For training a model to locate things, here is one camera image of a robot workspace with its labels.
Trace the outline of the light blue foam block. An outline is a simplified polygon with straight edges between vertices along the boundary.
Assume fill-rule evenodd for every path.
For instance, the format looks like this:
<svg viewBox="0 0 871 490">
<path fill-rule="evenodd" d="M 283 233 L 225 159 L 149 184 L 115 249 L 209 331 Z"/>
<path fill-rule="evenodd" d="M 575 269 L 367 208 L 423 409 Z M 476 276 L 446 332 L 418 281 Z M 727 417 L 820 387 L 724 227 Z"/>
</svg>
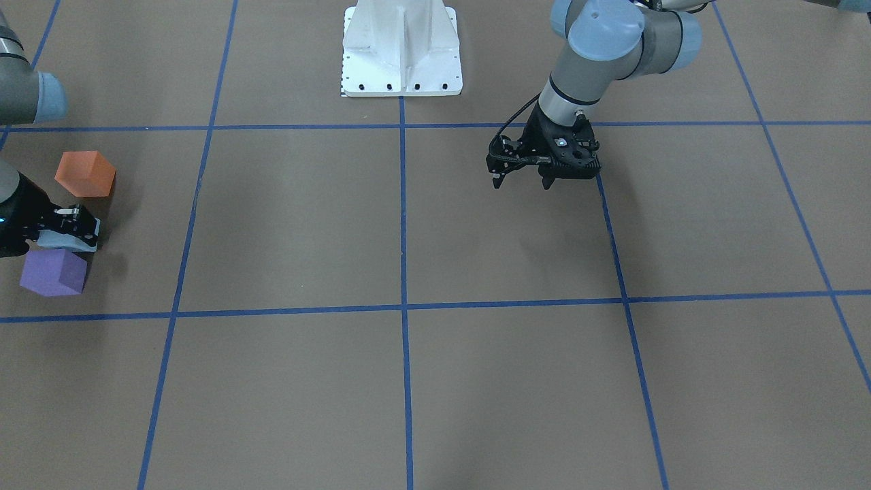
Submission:
<svg viewBox="0 0 871 490">
<path fill-rule="evenodd" d="M 97 219 L 97 231 L 100 232 L 101 220 Z M 68 249 L 69 251 L 81 252 L 81 253 L 94 253 L 97 249 L 74 249 L 71 247 L 71 243 L 69 243 L 68 235 L 89 235 L 93 232 L 71 232 L 71 233 L 60 233 L 58 231 L 52 230 L 41 230 L 38 236 L 37 244 L 41 248 L 46 249 Z"/>
</svg>

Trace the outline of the purple foam block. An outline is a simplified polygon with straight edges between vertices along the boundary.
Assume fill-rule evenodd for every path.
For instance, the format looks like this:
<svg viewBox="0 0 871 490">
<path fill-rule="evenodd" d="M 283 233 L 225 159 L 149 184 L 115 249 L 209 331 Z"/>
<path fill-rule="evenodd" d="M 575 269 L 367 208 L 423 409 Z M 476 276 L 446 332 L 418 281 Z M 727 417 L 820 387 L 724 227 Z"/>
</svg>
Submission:
<svg viewBox="0 0 871 490">
<path fill-rule="evenodd" d="M 87 269 L 87 261 L 66 249 L 35 249 L 24 257 L 20 285 L 41 297 L 79 295 Z"/>
</svg>

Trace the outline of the orange foam block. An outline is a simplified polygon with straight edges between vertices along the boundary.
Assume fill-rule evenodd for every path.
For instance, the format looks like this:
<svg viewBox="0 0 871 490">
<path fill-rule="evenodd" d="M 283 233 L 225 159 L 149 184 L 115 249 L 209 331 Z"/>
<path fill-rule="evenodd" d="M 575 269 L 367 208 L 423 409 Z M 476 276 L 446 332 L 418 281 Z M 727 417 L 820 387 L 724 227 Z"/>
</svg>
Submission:
<svg viewBox="0 0 871 490">
<path fill-rule="evenodd" d="M 75 197 L 108 197 L 117 169 L 99 151 L 66 151 L 54 176 Z"/>
</svg>

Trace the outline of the brown paper table mat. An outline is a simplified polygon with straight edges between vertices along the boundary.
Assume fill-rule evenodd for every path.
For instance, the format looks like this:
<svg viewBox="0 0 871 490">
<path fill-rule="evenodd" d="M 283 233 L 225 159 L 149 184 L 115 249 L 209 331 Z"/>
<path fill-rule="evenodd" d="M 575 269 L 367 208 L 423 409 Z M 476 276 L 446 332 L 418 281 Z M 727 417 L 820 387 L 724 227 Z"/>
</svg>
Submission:
<svg viewBox="0 0 871 490">
<path fill-rule="evenodd" d="M 84 291 L 2 260 L 3 489 L 868 489 L 869 21 L 718 1 L 597 180 L 495 190 L 562 40 L 454 1 L 456 97 L 340 96 L 348 1 L 3 1 L 117 167 Z"/>
</svg>

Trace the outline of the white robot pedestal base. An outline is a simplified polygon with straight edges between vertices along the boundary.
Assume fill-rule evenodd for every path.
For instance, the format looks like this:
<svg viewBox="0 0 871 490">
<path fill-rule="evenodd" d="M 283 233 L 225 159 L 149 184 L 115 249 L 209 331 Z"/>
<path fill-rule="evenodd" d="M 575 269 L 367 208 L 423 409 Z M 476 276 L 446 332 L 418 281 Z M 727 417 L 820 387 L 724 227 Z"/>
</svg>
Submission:
<svg viewBox="0 0 871 490">
<path fill-rule="evenodd" d="M 457 12 L 444 2 L 358 1 L 343 21 L 343 97 L 463 92 Z"/>
</svg>

